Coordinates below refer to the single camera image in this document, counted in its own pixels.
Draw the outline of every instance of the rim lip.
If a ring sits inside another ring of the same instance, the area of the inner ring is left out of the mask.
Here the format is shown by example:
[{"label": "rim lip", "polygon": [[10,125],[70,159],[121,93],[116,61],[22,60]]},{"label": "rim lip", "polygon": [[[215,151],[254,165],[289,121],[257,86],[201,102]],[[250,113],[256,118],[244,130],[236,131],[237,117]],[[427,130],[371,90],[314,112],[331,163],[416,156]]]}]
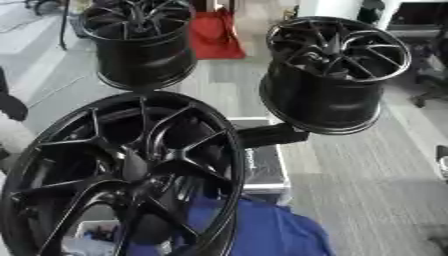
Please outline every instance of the rim lip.
[{"label": "rim lip", "polygon": [[96,33],[94,33],[92,30],[87,29],[87,14],[92,11],[94,8],[96,8],[96,5],[92,5],[90,7],[88,7],[84,12],[82,12],[82,14],[80,15],[79,19],[81,21],[81,28],[84,31],[84,33],[87,34],[87,36],[96,39],[96,40],[103,40],[103,41],[110,41],[110,42],[121,42],[121,43],[126,43],[126,42],[148,42],[148,41],[156,41],[156,40],[163,40],[166,38],[169,38],[171,36],[176,36],[178,34],[182,34],[182,31],[185,30],[186,28],[188,29],[189,24],[191,22],[191,20],[196,16],[196,11],[194,9],[194,7],[187,1],[185,0],[176,0],[179,2],[182,2],[183,4],[185,4],[185,6],[188,6],[188,10],[190,11],[190,18],[188,20],[185,21],[185,24],[180,26],[179,28],[176,28],[175,30],[162,34],[162,35],[158,35],[158,36],[154,36],[154,37],[145,37],[145,38],[133,38],[133,39],[111,39],[111,38],[107,38],[107,37],[102,37],[102,36],[98,36]]},{"label": "rim lip", "polygon": [[[228,199],[224,202],[220,212],[216,215],[211,222],[211,224],[203,231],[200,235],[201,239],[192,246],[188,246],[188,250],[185,253],[191,253],[196,250],[201,250],[202,248],[206,248],[218,237],[221,232],[227,227],[229,222],[231,222],[238,205],[238,199],[240,194],[243,191],[244,186],[244,170],[245,170],[245,159],[244,159],[244,150],[243,146],[239,141],[236,130],[233,125],[228,121],[221,113],[219,113],[215,108],[209,106],[208,104],[191,98],[189,96],[172,93],[172,92],[163,92],[163,91],[154,91],[146,94],[147,98],[151,97],[178,97],[180,102],[183,101],[185,103],[193,103],[194,106],[200,110],[207,110],[204,112],[207,114],[207,117],[212,118],[219,126],[225,127],[227,129],[227,140],[229,145],[235,150],[232,150],[232,163],[233,166],[232,176],[235,174],[235,185],[233,186],[234,192],[228,197]],[[29,146],[28,148],[20,155],[17,160],[17,164],[13,167],[12,171],[8,174],[4,186],[2,188],[1,193],[1,202],[0,202],[0,230],[1,236],[4,239],[5,245],[13,256],[34,256],[33,250],[38,250],[38,248],[30,248],[30,246],[22,246],[21,240],[17,240],[17,232],[14,232],[14,229],[21,227],[23,230],[23,221],[20,217],[17,216],[17,213],[14,210],[14,202],[10,197],[10,193],[17,189],[20,185],[20,181],[22,177],[26,174],[26,171],[33,163],[34,158],[39,155],[38,150],[36,150],[36,146],[48,139],[50,136],[60,132],[65,128],[70,121],[75,121],[80,117],[80,114],[85,112],[87,109],[97,107],[107,107],[112,106],[114,103],[123,103],[129,102],[132,99],[140,99],[141,95],[134,93],[123,93],[110,97],[106,97],[100,100],[97,100],[93,103],[87,104],[81,108],[78,108],[63,118],[56,121],[49,128],[44,130]]]},{"label": "rim lip", "polygon": [[192,64],[188,67],[187,70],[185,70],[182,73],[178,73],[175,76],[170,77],[167,80],[164,81],[159,81],[159,82],[154,82],[154,83],[149,83],[146,85],[139,85],[139,86],[131,86],[131,85],[127,85],[127,84],[122,84],[119,82],[115,82],[113,80],[110,80],[109,78],[107,78],[104,74],[102,74],[99,70],[96,72],[96,75],[98,76],[98,78],[105,84],[120,89],[120,90],[125,90],[125,91],[133,91],[133,92],[139,92],[139,93],[145,93],[145,92],[151,92],[154,90],[159,90],[159,89],[163,89],[166,87],[170,87],[172,85],[175,85],[181,81],[183,81],[185,78],[187,78],[196,68],[197,66],[197,59],[194,57],[194,53],[191,52],[190,55],[192,56]]},{"label": "rim lip", "polygon": [[269,83],[269,78],[267,76],[265,76],[261,80],[260,87],[259,87],[259,94],[260,94],[260,98],[261,98],[261,101],[263,102],[263,104],[266,106],[266,108],[272,114],[274,114],[280,120],[290,123],[292,126],[302,129],[304,131],[322,134],[322,135],[350,135],[350,134],[362,132],[362,131],[370,128],[380,118],[381,103],[378,104],[372,118],[370,118],[362,123],[359,123],[357,125],[351,126],[349,128],[327,128],[327,127],[322,127],[322,126],[318,126],[318,125],[305,124],[305,123],[302,123],[292,117],[289,117],[287,114],[285,114],[283,111],[281,111],[280,109],[278,109],[276,107],[276,104],[274,104],[272,102],[272,100],[269,97],[269,94],[267,92],[266,87],[267,87],[268,83]]},{"label": "rim lip", "polygon": [[[271,38],[279,30],[279,25],[294,24],[295,22],[301,22],[301,21],[306,21],[306,20],[312,20],[312,21],[314,20],[317,22],[319,22],[319,21],[321,21],[321,22],[322,21],[341,21],[341,22],[345,22],[348,24],[364,26],[366,28],[366,30],[367,29],[375,30],[376,32],[378,32],[380,34],[384,34],[386,37],[392,39],[393,41],[395,41],[397,43],[397,45],[399,45],[402,48],[403,55],[404,55],[404,61],[403,61],[404,63],[400,69],[398,69],[397,71],[395,71],[392,74],[389,74],[387,76],[383,76],[380,78],[357,79],[357,80],[334,78],[334,77],[329,77],[329,76],[324,76],[324,75],[316,75],[309,71],[300,69],[290,63],[285,62],[284,59],[279,56],[277,51],[274,49],[273,44],[271,43]],[[268,49],[271,52],[271,55],[272,55],[272,58],[274,59],[274,61],[281,62],[283,65],[286,65],[290,68],[294,68],[294,69],[297,69],[298,71],[306,72],[310,75],[313,75],[313,76],[316,76],[316,77],[319,77],[322,79],[328,79],[328,80],[338,81],[338,82],[376,83],[376,82],[385,81],[387,79],[398,76],[398,75],[402,74],[403,72],[405,72],[411,65],[411,61],[412,61],[412,57],[411,57],[411,53],[410,53],[409,49],[406,47],[406,45],[400,39],[393,36],[392,34],[386,32],[386,31],[383,31],[381,29],[378,29],[376,27],[373,27],[367,23],[361,22],[361,21],[355,21],[355,20],[349,20],[349,19],[337,18],[337,17],[330,17],[330,16],[305,16],[305,17],[295,18],[292,20],[281,21],[281,22],[271,26],[271,28],[268,30],[268,33],[266,35],[266,45],[268,46]]]}]

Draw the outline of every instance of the wheel spoke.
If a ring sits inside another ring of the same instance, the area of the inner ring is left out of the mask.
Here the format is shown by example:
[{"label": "wheel spoke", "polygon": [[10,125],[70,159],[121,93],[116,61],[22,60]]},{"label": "wheel spoke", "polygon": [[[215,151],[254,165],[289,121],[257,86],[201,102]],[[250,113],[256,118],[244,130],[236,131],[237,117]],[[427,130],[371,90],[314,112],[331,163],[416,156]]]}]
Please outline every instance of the wheel spoke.
[{"label": "wheel spoke", "polygon": [[313,33],[316,35],[320,46],[325,47],[328,44],[328,42],[327,42],[327,40],[325,40],[325,37],[320,32],[319,28],[317,28],[316,25],[312,21],[309,21],[308,25],[310,26]]},{"label": "wheel spoke", "polygon": [[279,25],[278,27],[281,29],[292,30],[294,32],[313,33],[313,30],[311,28],[298,28],[298,27],[294,27],[294,25],[292,25],[292,26]]},{"label": "wheel spoke", "polygon": [[59,255],[61,241],[70,227],[89,208],[98,204],[110,205],[110,191],[116,191],[126,183],[123,181],[109,180],[92,184],[73,200],[67,211],[56,224],[55,229],[40,248],[38,256]]},{"label": "wheel spoke", "polygon": [[148,134],[146,140],[146,156],[148,159],[158,159],[162,155],[163,138],[165,133],[175,126],[179,121],[188,118],[195,108],[187,106],[174,114],[162,119],[158,122]]},{"label": "wheel spoke", "polygon": [[148,1],[148,2],[142,2],[141,3],[141,9],[143,11],[143,13],[147,13],[149,11],[151,11],[151,6],[150,4],[152,4],[153,1]]},{"label": "wheel spoke", "polygon": [[337,22],[337,26],[338,26],[338,33],[342,38],[345,38],[348,34],[350,34],[350,31],[340,22]]},{"label": "wheel spoke", "polygon": [[150,119],[148,109],[146,108],[146,98],[140,98],[140,116],[142,118],[142,131],[140,135],[131,143],[130,148],[143,149],[150,130]]},{"label": "wheel spoke", "polygon": [[86,180],[72,180],[61,183],[43,185],[38,188],[22,190],[11,196],[18,202],[25,205],[32,204],[35,201],[42,201],[48,198],[57,198],[72,194],[87,184]]},{"label": "wheel spoke", "polygon": [[332,71],[332,69],[341,62],[343,58],[342,57],[337,57],[336,59],[334,59],[333,61],[331,61],[327,67],[324,70],[324,75],[327,75],[328,73],[330,73]]},{"label": "wheel spoke", "polygon": [[112,145],[107,140],[107,138],[104,136],[103,127],[101,126],[99,118],[98,118],[98,110],[91,109],[90,115],[91,115],[92,122],[93,122],[93,130],[95,132],[94,137],[91,139],[91,143],[93,145],[98,146],[102,150],[106,151],[114,159],[124,157],[123,150],[121,150],[119,147],[117,147],[115,145]]},{"label": "wheel spoke", "polygon": [[185,148],[185,151],[189,152],[189,151],[194,151],[194,150],[200,150],[207,146],[211,146],[214,144],[220,144],[222,142],[222,140],[225,138],[226,134],[227,134],[226,130],[214,133],[210,136],[207,136],[207,137],[199,140],[198,142],[196,142],[194,144],[187,146]]},{"label": "wheel spoke", "polygon": [[38,145],[40,148],[48,148],[48,147],[67,147],[67,146],[79,146],[79,145],[87,145],[92,144],[92,142],[98,137],[102,136],[102,130],[98,121],[98,115],[96,109],[90,109],[88,115],[90,115],[94,136],[89,139],[75,139],[75,140],[62,140],[62,141],[50,141],[50,142],[42,142]]},{"label": "wheel spoke", "polygon": [[354,41],[356,41],[360,38],[365,38],[367,36],[371,36],[371,35],[378,35],[378,31],[376,31],[376,30],[360,30],[360,31],[350,32],[348,35],[346,35],[342,39],[342,42],[344,42],[344,43],[341,45],[341,49],[347,49],[349,47],[349,45],[351,43],[353,43]]},{"label": "wheel spoke", "polygon": [[273,38],[271,41],[272,41],[272,43],[290,43],[290,44],[301,45],[301,46],[306,45],[305,40],[297,40],[297,39]]},{"label": "wheel spoke", "polygon": [[395,67],[401,67],[401,65],[398,64],[397,62],[395,62],[394,60],[388,58],[386,55],[384,55],[384,54],[382,54],[382,53],[380,53],[380,52],[378,52],[378,51],[376,51],[376,50],[374,50],[372,48],[366,48],[366,51],[369,52],[371,55],[375,56],[376,58],[384,61],[384,62],[387,62],[387,63],[389,63],[389,64],[391,64],[391,65],[393,65]]},{"label": "wheel spoke", "polygon": [[121,12],[119,12],[117,10],[109,9],[109,8],[106,8],[106,7],[96,7],[96,9],[103,10],[103,11],[106,11],[108,13],[111,13],[111,14],[114,14],[114,15],[117,15],[119,17],[122,17],[122,18],[126,19],[126,16],[123,13],[121,13]]},{"label": "wheel spoke", "polygon": [[120,235],[118,236],[113,256],[126,256],[131,237],[137,229],[141,217],[138,205],[134,201],[124,215],[124,221],[120,227]]},{"label": "wheel spoke", "polygon": [[180,20],[180,19],[171,18],[171,17],[163,17],[162,19],[177,22],[177,23],[182,23],[182,24],[187,23],[187,21],[185,21],[185,20]]},{"label": "wheel spoke", "polygon": [[107,25],[110,23],[120,23],[125,21],[123,19],[124,19],[123,16],[119,16],[115,13],[106,13],[98,16],[92,16],[88,18],[87,22],[88,26],[92,28],[96,26]]},{"label": "wheel spoke", "polygon": [[214,181],[219,187],[224,190],[231,189],[232,182],[228,178],[218,173],[211,165],[202,163],[199,160],[193,160],[191,158],[186,158],[186,162],[193,167],[192,171],[188,174],[201,177],[206,180]]},{"label": "wheel spoke", "polygon": [[168,211],[165,206],[151,196],[146,197],[146,202],[143,204],[142,210],[154,213],[159,218],[179,229],[187,244],[195,244],[197,242],[199,234],[186,221],[177,216],[176,213]]},{"label": "wheel spoke", "polygon": [[301,57],[304,53],[311,52],[311,51],[316,51],[319,54],[323,54],[322,49],[320,49],[316,45],[309,45],[307,47],[303,47],[302,49],[295,51],[286,61],[291,62],[293,59],[295,59],[297,57]]},{"label": "wheel spoke", "polygon": [[361,72],[365,73],[366,75],[368,75],[370,78],[375,77],[375,75],[372,74],[372,72],[370,72],[369,70],[367,70],[365,67],[363,67],[361,64],[359,64],[356,60],[344,56],[343,57],[344,60],[346,60],[348,63],[350,63],[352,66],[354,66],[355,68],[357,68],[358,70],[360,70]]},{"label": "wheel spoke", "polygon": [[168,4],[170,4],[173,0],[167,0],[159,5],[157,5],[154,9],[152,9],[149,14],[145,17],[145,19],[149,19],[152,16],[156,15],[160,10],[163,10],[164,7],[166,7]]},{"label": "wheel spoke", "polygon": [[393,48],[393,49],[401,49],[399,45],[393,44],[371,44],[367,46],[368,48]]},{"label": "wheel spoke", "polygon": [[178,7],[161,7],[160,10],[166,10],[166,11],[185,11],[185,12],[190,12],[188,9],[186,8],[178,8]]}]

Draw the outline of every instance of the cable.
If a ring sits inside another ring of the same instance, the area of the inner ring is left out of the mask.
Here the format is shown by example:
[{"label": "cable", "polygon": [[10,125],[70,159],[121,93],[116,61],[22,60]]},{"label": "cable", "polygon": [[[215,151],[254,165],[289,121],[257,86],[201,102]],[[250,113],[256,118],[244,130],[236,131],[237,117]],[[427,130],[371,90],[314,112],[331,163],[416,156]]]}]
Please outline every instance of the cable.
[{"label": "cable", "polygon": [[59,31],[59,46],[62,50],[67,51],[67,45],[65,44],[65,30],[67,29],[67,19],[70,8],[70,0],[65,0],[64,11],[62,12],[61,29]]},{"label": "cable", "polygon": [[70,83],[68,83],[68,84],[66,84],[66,85],[64,85],[64,86],[62,86],[62,87],[60,87],[60,88],[58,88],[58,89],[56,89],[56,90],[54,90],[54,91],[49,92],[48,94],[46,94],[44,97],[42,97],[42,98],[39,99],[38,101],[36,101],[36,102],[34,102],[34,103],[31,103],[31,104],[28,106],[28,109],[32,109],[32,108],[34,108],[35,106],[39,105],[40,103],[42,103],[44,100],[48,99],[49,97],[55,95],[56,93],[58,93],[58,92],[64,90],[64,89],[67,88],[67,87],[70,87],[70,86],[76,84],[78,81],[80,81],[80,80],[82,80],[82,79],[85,79],[85,78],[87,78],[87,77],[89,77],[89,76],[91,76],[91,74],[84,75],[84,76],[80,76],[80,77],[77,77],[77,78],[73,79]]}]

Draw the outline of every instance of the white wall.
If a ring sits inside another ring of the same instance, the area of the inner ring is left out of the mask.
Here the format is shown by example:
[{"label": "white wall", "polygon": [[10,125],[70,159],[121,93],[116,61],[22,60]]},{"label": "white wall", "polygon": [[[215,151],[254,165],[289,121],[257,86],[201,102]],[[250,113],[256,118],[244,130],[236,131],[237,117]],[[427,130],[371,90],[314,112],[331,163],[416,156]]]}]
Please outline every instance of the white wall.
[{"label": "white wall", "polygon": [[356,19],[363,0],[301,0],[299,16]]}]

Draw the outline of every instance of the black chair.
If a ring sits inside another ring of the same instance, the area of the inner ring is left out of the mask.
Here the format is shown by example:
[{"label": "black chair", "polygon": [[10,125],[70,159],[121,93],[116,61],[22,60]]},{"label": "black chair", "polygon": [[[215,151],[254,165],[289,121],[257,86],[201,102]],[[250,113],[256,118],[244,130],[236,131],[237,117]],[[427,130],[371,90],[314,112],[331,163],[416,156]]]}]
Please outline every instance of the black chair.
[{"label": "black chair", "polygon": [[411,98],[415,106],[422,108],[426,101],[431,99],[448,100],[448,70],[419,70],[415,82],[430,86],[427,92]]},{"label": "black chair", "polygon": [[[438,35],[426,45],[425,59],[435,55],[447,67],[448,64],[448,40],[445,35],[448,32],[448,20],[441,25]],[[417,84],[430,85],[430,89],[411,98],[415,106],[422,108],[426,105],[426,101],[430,99],[448,99],[448,71],[435,70],[432,67],[420,68],[415,77]]]}]

